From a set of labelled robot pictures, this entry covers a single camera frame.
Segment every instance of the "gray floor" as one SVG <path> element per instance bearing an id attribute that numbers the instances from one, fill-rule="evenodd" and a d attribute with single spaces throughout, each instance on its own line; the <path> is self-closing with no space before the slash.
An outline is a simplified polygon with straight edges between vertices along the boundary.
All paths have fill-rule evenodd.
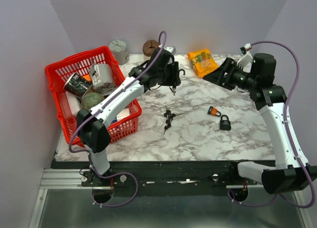
<path id="1" fill-rule="evenodd" d="M 261 204 L 271 196 L 253 188 L 248 202 Z M 120 203 L 126 198 L 113 198 Z M 92 205 L 89 190 L 51 190 L 41 228 L 283 228 L 304 227 L 299 209 L 281 198 L 268 207 L 248 208 L 227 197 L 137 197 L 119 208 Z"/>

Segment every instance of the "orange bag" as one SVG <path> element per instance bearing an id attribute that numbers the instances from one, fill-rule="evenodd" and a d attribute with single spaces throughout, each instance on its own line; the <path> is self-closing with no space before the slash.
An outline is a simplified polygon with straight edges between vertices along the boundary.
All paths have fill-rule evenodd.
<path id="1" fill-rule="evenodd" d="M 218 64 L 214 61 L 208 49 L 190 52 L 187 56 L 195 74 L 200 78 L 218 68 Z"/>

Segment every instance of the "white marble surface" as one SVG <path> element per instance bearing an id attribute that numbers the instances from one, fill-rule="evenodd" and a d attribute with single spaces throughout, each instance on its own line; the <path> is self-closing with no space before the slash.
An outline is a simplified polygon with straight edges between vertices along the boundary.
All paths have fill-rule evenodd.
<path id="1" fill-rule="evenodd" d="M 220 65 L 225 55 L 214 55 Z M 143 113 L 139 130 L 107 147 L 110 161 L 181 160 L 267 160 L 274 159 L 264 121 L 248 93 L 228 91 L 198 78 L 188 65 L 187 56 L 178 55 L 180 69 L 186 71 L 176 96 L 161 87 L 138 98 Z M 143 62 L 142 55 L 131 55 L 121 66 L 125 76 Z M 210 106 L 229 116 L 231 131 L 219 129 L 219 117 L 207 114 Z M 177 116 L 163 135 L 166 109 Z M 57 161 L 87 161 L 87 153 L 71 154 L 61 135 Z"/>

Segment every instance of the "orange padlock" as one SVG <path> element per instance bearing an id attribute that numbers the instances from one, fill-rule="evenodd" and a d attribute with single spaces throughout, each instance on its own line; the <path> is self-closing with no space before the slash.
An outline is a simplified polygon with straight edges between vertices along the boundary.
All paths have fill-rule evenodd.
<path id="1" fill-rule="evenodd" d="M 221 113 L 214 107 L 210 106 L 209 110 L 208 110 L 208 114 L 213 115 L 213 116 L 217 116 L 220 117 Z"/>

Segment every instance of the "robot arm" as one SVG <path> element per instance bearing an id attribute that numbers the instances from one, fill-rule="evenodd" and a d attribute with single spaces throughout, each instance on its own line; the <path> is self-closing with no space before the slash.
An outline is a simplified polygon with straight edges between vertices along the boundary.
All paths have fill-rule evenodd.
<path id="1" fill-rule="evenodd" d="M 140 66 L 134 67 L 130 71 L 129 77 L 103 102 L 91 108 L 90 111 L 81 109 L 78 112 L 77 127 L 97 111 L 100 112 L 86 123 L 78 133 L 85 148 L 90 152 L 92 163 L 99 174 L 103 175 L 110 168 L 106 147 L 111 141 L 111 136 L 107 128 L 121 110 L 157 84 L 160 86 L 169 86 L 173 93 L 176 92 L 176 87 L 181 83 L 179 73 L 180 71 L 184 72 L 184 70 L 179 70 L 178 62 L 174 61 L 173 54 L 175 52 L 175 47 L 165 47 L 152 67 L 139 80 L 136 80 L 159 53 L 159 48 L 157 48 L 151 59 Z"/>
<path id="2" fill-rule="evenodd" d="M 232 58 L 226 58 L 217 70 L 203 77 L 204 80 L 228 90 L 235 87 L 248 90 L 269 132 L 276 167 L 243 161 L 237 165 L 238 176 L 263 184 L 270 194 L 302 190 L 307 187 L 308 181 L 298 158 L 301 158 L 312 180 L 317 177 L 317 166 L 310 166 L 300 149 L 287 109 L 288 126 L 299 155 L 294 154 L 283 117 L 286 94 L 281 86 L 273 84 L 276 60 L 272 55 L 265 53 L 257 53 L 252 57 L 248 52 L 251 46 L 248 46 L 241 48 L 244 56 L 237 62 Z M 244 72 L 243 68 L 250 62 L 250 73 Z"/>

